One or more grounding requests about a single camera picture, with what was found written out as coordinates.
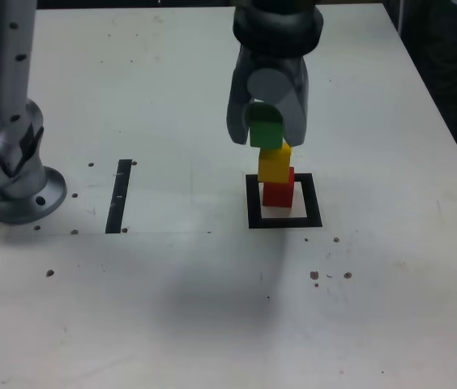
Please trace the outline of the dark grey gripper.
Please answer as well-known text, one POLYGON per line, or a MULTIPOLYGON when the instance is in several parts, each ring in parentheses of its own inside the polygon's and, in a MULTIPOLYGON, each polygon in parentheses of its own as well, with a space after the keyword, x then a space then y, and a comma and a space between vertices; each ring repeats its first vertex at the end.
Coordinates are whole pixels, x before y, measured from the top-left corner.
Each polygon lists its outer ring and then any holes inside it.
POLYGON ((283 119, 284 140, 290 147, 305 142, 309 76, 305 61, 280 58, 240 48, 233 71, 226 124, 231 140, 246 144, 246 109, 252 97, 273 106, 283 119))

